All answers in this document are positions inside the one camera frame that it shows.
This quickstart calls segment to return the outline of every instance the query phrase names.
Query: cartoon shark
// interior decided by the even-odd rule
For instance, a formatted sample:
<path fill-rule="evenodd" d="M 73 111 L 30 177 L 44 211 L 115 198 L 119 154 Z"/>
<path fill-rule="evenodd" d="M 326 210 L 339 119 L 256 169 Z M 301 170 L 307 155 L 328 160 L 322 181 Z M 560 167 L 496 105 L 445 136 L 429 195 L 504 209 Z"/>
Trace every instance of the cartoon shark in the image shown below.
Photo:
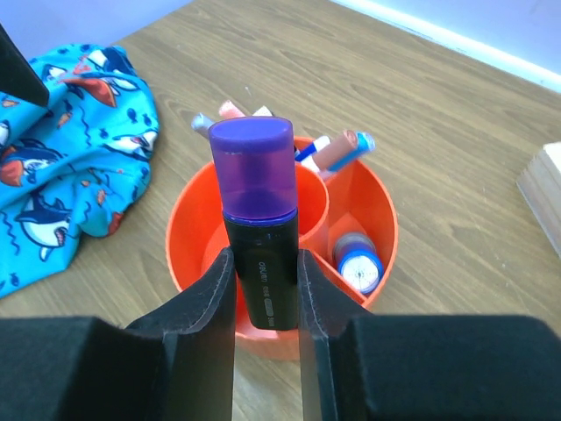
<path fill-rule="evenodd" d="M 60 76 L 67 72 L 65 68 L 59 68 L 58 66 L 53 66 L 51 64 L 46 64 L 41 72 L 41 81 L 47 82 L 54 79 L 58 79 Z"/>
<path fill-rule="evenodd" d="M 96 66 L 97 72 L 82 73 L 80 77 L 63 81 L 79 98 L 83 99 L 83 94 L 78 88 L 83 88 L 100 103 L 116 108 L 116 96 L 121 95 L 121 90 L 138 90 L 135 82 L 127 80 L 127 76 L 136 75 L 132 64 L 115 47 L 95 50 L 88 55 L 88 60 Z"/>
<path fill-rule="evenodd" d="M 10 123 L 8 120 L 0 122 L 0 149 L 6 146 L 10 138 Z"/>
<path fill-rule="evenodd" d="M 101 50 L 93 51 L 88 60 L 96 65 L 96 68 L 106 73 L 116 73 L 117 75 L 135 76 L 134 68 L 126 56 L 120 53 L 115 47 L 109 46 Z M 107 77 L 105 81 L 114 84 L 123 90 L 136 90 L 138 86 L 125 79 L 118 77 Z"/>
<path fill-rule="evenodd" d="M 71 215 L 60 199 L 49 204 L 36 190 L 14 220 L 21 224 L 25 236 L 39 246 L 39 258 L 46 261 L 55 248 L 65 245 Z"/>
<path fill-rule="evenodd" d="M 20 143 L 22 146 L 8 146 L 0 158 L 0 182 L 12 187 L 21 187 L 24 178 L 35 183 L 37 171 L 62 158 L 36 139 L 21 139 Z"/>
<path fill-rule="evenodd" d="M 158 132 L 151 129 L 141 135 L 125 134 L 123 136 L 115 136 L 112 142 L 103 146 L 110 151 L 129 155 L 139 161 L 148 161 L 157 137 Z"/>

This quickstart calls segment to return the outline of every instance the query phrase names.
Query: purple highlighter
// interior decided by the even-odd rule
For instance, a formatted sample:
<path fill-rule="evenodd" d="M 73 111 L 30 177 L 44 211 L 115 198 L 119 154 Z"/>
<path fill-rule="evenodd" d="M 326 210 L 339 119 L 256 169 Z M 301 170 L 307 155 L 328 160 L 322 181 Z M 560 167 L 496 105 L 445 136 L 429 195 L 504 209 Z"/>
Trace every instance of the purple highlighter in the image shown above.
<path fill-rule="evenodd" d="M 277 117 L 223 120 L 209 128 L 209 141 L 252 324 L 294 329 L 298 194 L 292 123 Z"/>

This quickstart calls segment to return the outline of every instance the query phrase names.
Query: organizer compartment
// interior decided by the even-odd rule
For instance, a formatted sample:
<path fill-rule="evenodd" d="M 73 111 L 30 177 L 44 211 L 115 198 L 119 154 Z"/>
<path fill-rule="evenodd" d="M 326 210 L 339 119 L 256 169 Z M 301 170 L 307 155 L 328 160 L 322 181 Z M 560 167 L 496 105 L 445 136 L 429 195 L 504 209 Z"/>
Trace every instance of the organizer compartment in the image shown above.
<path fill-rule="evenodd" d="M 311 139 L 295 138 L 304 148 Z M 325 276 L 350 298 L 367 308 L 384 287 L 397 247 L 397 219 L 391 198 L 378 177 L 357 161 L 326 183 L 301 166 L 299 179 L 300 247 L 312 251 Z M 364 296 L 333 267 L 332 248 L 349 231 L 368 235 L 376 245 L 385 274 L 378 288 Z M 181 192 L 167 227 L 167 263 L 179 291 L 196 282 L 212 265 L 228 236 L 214 164 L 204 166 Z M 246 351 L 276 360 L 299 358 L 298 331 L 256 329 L 250 322 L 238 282 L 236 343 Z"/>

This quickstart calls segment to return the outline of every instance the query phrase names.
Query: fish pattern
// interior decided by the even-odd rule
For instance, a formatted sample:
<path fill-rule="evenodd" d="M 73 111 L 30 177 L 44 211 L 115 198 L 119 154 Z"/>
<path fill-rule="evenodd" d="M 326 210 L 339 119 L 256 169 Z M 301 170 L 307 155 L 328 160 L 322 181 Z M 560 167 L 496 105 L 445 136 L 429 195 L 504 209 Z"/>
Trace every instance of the fish pattern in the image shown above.
<path fill-rule="evenodd" d="M 81 235 L 117 231 L 160 130 L 122 47 L 68 44 L 29 63 L 51 101 L 0 96 L 0 297 L 64 270 Z"/>

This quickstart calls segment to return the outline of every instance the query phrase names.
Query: wood grain surface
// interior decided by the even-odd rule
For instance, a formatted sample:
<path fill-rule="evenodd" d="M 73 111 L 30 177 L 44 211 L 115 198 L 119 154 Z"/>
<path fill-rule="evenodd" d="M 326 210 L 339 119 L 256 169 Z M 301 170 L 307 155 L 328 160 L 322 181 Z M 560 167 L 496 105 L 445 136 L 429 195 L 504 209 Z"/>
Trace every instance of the wood grain surface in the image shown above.
<path fill-rule="evenodd" d="M 197 0 L 119 44 L 159 107 L 152 184 L 114 236 L 84 239 L 69 270 L 1 300 L 0 316 L 124 325 L 176 294 L 167 218 L 210 160 L 190 119 L 230 98 L 296 134 L 376 137 L 366 161 L 400 245 L 375 312 L 522 313 L 561 332 L 561 262 L 515 185 L 561 139 L 560 96 L 324 0 Z M 236 358 L 233 419 L 302 418 L 296 363 Z"/>

